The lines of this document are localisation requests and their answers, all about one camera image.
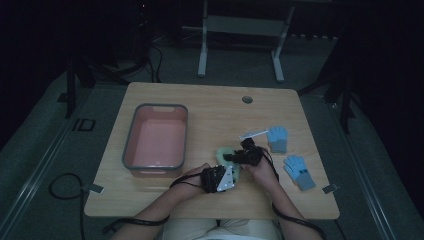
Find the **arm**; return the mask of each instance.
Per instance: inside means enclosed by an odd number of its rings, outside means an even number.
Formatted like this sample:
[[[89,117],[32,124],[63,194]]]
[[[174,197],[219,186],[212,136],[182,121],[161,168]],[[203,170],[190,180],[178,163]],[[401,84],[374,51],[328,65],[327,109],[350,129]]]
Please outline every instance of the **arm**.
[[[251,165],[242,165],[242,168],[247,170],[252,175],[253,179],[264,188],[279,212],[284,215],[306,221],[290,200],[286,191],[281,187],[266,159],[262,158],[256,167]],[[319,233],[312,228],[290,222],[282,218],[278,218],[278,221],[280,222],[281,230],[283,232],[284,239],[286,240],[322,239]]]
[[[186,174],[196,174],[209,167],[209,164],[205,163],[198,168],[188,171]],[[200,177],[189,178],[185,180],[185,182],[201,186]],[[148,207],[135,215],[134,218],[148,221],[160,221],[168,217],[178,204],[202,193],[204,193],[204,191],[201,188],[196,188],[188,184],[177,184],[166,190]],[[112,239],[154,239],[161,228],[162,226],[124,224],[119,231],[112,236]]]

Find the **plastic tray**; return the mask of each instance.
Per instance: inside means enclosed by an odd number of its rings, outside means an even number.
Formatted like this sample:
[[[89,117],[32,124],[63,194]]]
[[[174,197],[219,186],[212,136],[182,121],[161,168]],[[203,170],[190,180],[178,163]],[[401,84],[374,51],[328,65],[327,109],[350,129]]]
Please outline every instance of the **plastic tray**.
[[[123,155],[135,177],[178,177],[185,160],[188,110],[180,104],[138,106]]]

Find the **table leg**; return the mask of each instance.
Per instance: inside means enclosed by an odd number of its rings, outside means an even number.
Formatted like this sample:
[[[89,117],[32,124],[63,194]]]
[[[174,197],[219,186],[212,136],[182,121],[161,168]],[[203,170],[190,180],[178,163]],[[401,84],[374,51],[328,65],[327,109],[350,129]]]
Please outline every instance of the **table leg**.
[[[290,7],[284,26],[281,29],[280,41],[278,42],[278,46],[275,50],[271,51],[272,62],[274,64],[275,78],[277,82],[284,81],[283,70],[281,69],[280,53],[281,53],[281,49],[283,48],[284,41],[287,37],[287,31],[289,29],[290,21],[293,16],[293,13],[294,13],[294,7]]]
[[[75,70],[73,59],[66,63],[66,97],[67,109],[65,118],[70,118],[76,105],[75,100]]]
[[[206,75],[206,62],[208,58],[208,1],[203,1],[203,27],[202,27],[202,49],[200,50],[199,69],[197,75],[204,77]]]

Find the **person's right hand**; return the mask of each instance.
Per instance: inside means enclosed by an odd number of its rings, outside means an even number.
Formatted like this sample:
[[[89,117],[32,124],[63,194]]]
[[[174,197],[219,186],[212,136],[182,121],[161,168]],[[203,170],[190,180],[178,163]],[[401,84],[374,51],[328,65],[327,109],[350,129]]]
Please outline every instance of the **person's right hand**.
[[[244,170],[252,175],[253,179],[261,185],[267,192],[272,192],[274,189],[280,188],[280,182],[275,177],[274,170],[272,169],[268,160],[262,157],[257,166],[249,164],[240,165]]]

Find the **sensor glove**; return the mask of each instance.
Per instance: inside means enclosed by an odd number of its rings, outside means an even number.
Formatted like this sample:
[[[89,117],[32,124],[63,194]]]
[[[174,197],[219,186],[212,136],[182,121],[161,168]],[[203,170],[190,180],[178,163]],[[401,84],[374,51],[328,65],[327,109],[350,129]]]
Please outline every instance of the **sensor glove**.
[[[274,126],[269,128],[266,133],[268,144],[273,153],[287,152],[287,130],[282,126]]]
[[[287,159],[284,159],[284,163],[284,170],[286,170],[293,182],[299,186],[300,190],[306,191],[315,187],[315,182],[309,174],[303,157],[290,155]]]

